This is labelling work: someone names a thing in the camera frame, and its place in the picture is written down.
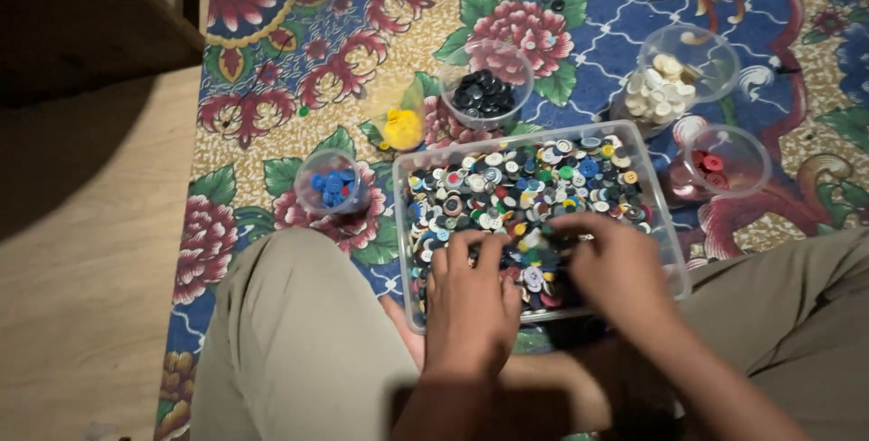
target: plastic container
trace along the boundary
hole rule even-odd
[[[380,131],[383,141],[400,152],[418,148],[427,132],[422,83],[411,74],[406,82],[385,82],[372,91],[375,94],[368,98],[364,112]],[[390,110],[400,110],[402,115],[410,116],[414,120],[390,123],[387,117]]]
[[[326,176],[331,170],[353,170],[353,190],[347,195],[347,199],[333,207],[323,204],[322,192],[311,188],[311,177],[314,175]],[[305,159],[296,173],[293,181],[293,190],[299,205],[308,213],[319,216],[332,214],[354,214],[364,211],[371,205],[371,189],[365,184],[356,161],[350,155],[337,150],[319,150]]]
[[[453,94],[462,77],[480,69],[489,69],[502,81],[513,83],[516,107],[493,118],[472,117],[453,105]],[[535,86],[535,71],[531,62],[516,46],[494,40],[465,44],[450,54],[437,71],[440,98],[463,125],[475,130],[494,130],[518,118]]]
[[[709,171],[705,155],[717,158],[720,169]],[[772,172],[769,153],[753,135],[730,125],[709,125],[685,144],[661,180],[668,203],[676,206],[712,197],[748,197],[763,188]]]
[[[660,72],[667,57],[681,64],[681,73],[669,80]],[[694,25],[670,25],[646,37],[637,69],[614,100],[610,118],[633,120],[647,139],[695,104],[730,93],[739,75],[740,59],[723,37]]]
[[[652,219],[649,225],[652,227],[655,237],[659,242],[659,256],[668,274],[668,287],[676,300],[682,300],[691,295],[691,285],[688,280],[688,272],[685,269],[685,260],[679,248],[676,238],[676,230],[670,218],[670,212],[664,195],[658,185],[652,162],[649,160],[646,145],[643,143],[636,125],[629,122],[615,121],[603,124],[590,124],[565,129],[548,130],[533,134],[514,135],[500,139],[480,141],[472,144],[462,144],[445,147],[443,149],[428,150],[415,154],[406,154],[396,158],[392,168],[392,176],[395,185],[396,196],[396,219],[398,223],[398,246],[399,261],[401,264],[401,280],[405,291],[412,290],[410,270],[413,267],[413,251],[410,244],[409,230],[411,222],[407,220],[408,192],[407,179],[417,169],[430,169],[434,166],[446,165],[450,157],[453,160],[461,160],[467,155],[476,156],[495,150],[511,149],[527,144],[536,144],[548,140],[569,139],[575,140],[583,137],[603,137],[605,135],[618,136],[627,155],[632,159],[631,169],[637,173],[638,182],[642,188],[642,202],[652,209]],[[418,298],[413,293],[406,292],[404,295],[404,310],[407,316],[407,325],[410,330],[417,333],[425,333],[423,324],[417,324],[414,320],[413,311],[418,309]],[[522,323],[534,323],[539,321],[553,320],[571,316],[591,314],[588,307],[564,309],[550,312],[535,312],[522,315]]]

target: floral rug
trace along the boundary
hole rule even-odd
[[[210,0],[190,196],[181,238],[155,438],[186,437],[196,362],[214,288],[233,257],[277,229],[328,235],[378,296],[401,301],[393,151],[368,121],[378,86],[416,77],[443,147],[601,121],[640,43],[669,24],[726,37],[744,68],[720,102],[698,105],[650,143],[668,163],[709,123],[753,132],[774,175],[763,191],[673,213],[689,267],[790,239],[869,224],[869,0]],[[436,103],[440,59],[469,39],[505,38],[536,68],[522,122],[475,133]],[[315,218],[296,202],[303,158],[339,148],[361,161],[373,201],[364,220]],[[523,350],[546,347],[524,331]]]

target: beige trousers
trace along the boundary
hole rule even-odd
[[[869,230],[692,272],[682,311],[822,439],[869,438]],[[393,386],[418,375],[368,282],[311,230],[268,235],[217,289],[193,439],[384,439]]]

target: person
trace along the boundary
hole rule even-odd
[[[577,431],[652,437],[618,426],[645,418],[638,406],[672,419],[679,404],[682,436],[869,438],[869,230],[694,269],[693,294],[676,304],[651,237],[592,214],[547,224],[595,237],[569,269],[617,331],[597,356],[510,354],[520,297],[498,278],[502,235],[456,233],[434,254],[423,338],[327,237],[284,230],[245,249],[218,286],[191,438],[471,438],[488,406],[524,387],[565,392]],[[523,419],[546,411],[524,409]]]

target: wooden floor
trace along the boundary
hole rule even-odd
[[[0,439],[151,438],[200,72],[0,114]]]

